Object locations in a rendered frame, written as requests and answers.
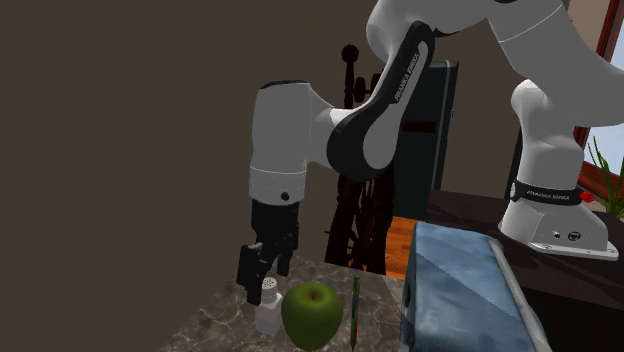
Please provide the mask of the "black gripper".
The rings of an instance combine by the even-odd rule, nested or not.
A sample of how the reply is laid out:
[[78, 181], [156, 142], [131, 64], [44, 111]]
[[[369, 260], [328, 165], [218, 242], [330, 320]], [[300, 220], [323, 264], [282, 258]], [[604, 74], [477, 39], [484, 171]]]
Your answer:
[[299, 202], [269, 205], [252, 200], [251, 225], [257, 243], [241, 246], [236, 276], [236, 283], [244, 287], [249, 304], [258, 306], [261, 303], [262, 283], [267, 272], [261, 256], [263, 245], [279, 253], [277, 274], [289, 275], [294, 250], [298, 249], [299, 205]]

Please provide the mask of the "white salt shaker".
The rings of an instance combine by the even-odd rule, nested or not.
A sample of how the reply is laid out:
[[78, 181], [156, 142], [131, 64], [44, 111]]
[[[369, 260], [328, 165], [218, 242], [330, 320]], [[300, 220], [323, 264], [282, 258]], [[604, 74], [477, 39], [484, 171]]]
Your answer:
[[255, 307], [255, 327], [262, 334], [274, 336], [282, 327], [281, 307], [283, 295], [273, 277], [263, 279], [261, 302]]

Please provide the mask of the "green apple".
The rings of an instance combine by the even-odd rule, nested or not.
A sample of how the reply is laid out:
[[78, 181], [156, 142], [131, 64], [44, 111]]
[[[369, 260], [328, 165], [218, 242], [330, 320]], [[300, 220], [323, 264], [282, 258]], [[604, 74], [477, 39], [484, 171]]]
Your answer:
[[285, 295], [281, 317], [291, 342], [304, 351], [315, 351], [337, 333], [343, 319], [343, 305], [329, 286], [303, 282]]

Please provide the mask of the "green pen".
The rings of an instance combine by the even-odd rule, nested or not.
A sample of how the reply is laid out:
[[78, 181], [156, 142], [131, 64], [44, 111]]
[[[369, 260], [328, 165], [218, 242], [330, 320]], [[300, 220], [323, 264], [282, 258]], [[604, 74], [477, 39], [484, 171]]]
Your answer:
[[353, 288], [352, 288], [352, 309], [351, 309], [351, 329], [350, 329], [351, 352], [354, 352], [355, 346], [357, 344], [360, 287], [361, 287], [360, 275], [354, 275]]

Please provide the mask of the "dark teal door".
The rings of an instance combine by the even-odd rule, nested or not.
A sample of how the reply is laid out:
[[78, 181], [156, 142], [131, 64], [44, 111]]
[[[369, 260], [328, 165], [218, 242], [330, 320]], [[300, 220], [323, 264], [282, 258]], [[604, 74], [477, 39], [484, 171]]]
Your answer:
[[433, 62], [410, 98], [394, 159], [395, 217], [423, 220], [441, 188], [458, 71], [456, 60]]

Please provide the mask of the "blue grey box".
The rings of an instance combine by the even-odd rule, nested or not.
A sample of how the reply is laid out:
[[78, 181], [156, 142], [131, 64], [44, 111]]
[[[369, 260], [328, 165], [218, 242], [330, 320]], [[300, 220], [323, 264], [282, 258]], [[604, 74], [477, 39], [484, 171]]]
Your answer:
[[496, 239], [414, 225], [398, 352], [553, 352]]

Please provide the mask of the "dark robot stand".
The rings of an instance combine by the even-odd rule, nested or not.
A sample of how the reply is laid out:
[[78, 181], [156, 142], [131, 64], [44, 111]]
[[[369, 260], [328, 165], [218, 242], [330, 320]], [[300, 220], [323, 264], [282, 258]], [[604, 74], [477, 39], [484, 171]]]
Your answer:
[[432, 191], [426, 220], [489, 235], [504, 253], [554, 352], [624, 352], [624, 223], [605, 213], [616, 261], [539, 253], [498, 229], [508, 202]]

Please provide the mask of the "green potted plant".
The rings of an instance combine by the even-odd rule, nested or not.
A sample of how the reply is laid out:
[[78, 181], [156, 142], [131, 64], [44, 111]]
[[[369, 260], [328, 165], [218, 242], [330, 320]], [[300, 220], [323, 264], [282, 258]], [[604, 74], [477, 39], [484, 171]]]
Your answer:
[[581, 170], [581, 174], [589, 180], [593, 193], [605, 202], [606, 212], [621, 220], [624, 218], [624, 157], [621, 160], [620, 173], [615, 175], [602, 156], [596, 138], [593, 138], [593, 147], [589, 147], [589, 152], [598, 174], [593, 177], [584, 170]]

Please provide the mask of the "red framed window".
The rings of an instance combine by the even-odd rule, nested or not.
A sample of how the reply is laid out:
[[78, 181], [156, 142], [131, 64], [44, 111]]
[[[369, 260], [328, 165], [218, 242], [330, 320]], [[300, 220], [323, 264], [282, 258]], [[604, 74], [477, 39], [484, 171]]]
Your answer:
[[[585, 43], [598, 55], [624, 70], [624, 0], [569, 0], [568, 14]], [[586, 148], [598, 143], [613, 181], [624, 156], [624, 123], [611, 127], [576, 127], [574, 137]]]

